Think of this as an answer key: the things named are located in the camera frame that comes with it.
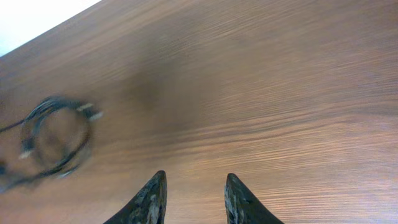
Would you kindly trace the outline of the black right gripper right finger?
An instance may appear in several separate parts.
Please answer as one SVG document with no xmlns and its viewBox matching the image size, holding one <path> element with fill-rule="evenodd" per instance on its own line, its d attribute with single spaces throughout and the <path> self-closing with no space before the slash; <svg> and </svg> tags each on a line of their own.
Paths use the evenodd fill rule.
<svg viewBox="0 0 398 224">
<path fill-rule="evenodd" d="M 229 173 L 224 187 L 228 224 L 283 224 L 234 173 Z"/>
</svg>

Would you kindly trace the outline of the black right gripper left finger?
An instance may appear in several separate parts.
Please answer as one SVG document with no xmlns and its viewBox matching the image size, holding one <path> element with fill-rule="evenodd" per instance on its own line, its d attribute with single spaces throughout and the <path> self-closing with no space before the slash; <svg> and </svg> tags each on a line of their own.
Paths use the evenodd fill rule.
<svg viewBox="0 0 398 224">
<path fill-rule="evenodd" d="M 120 211 L 104 224 L 164 224 L 167 206 L 167 178 L 157 171 Z"/>
</svg>

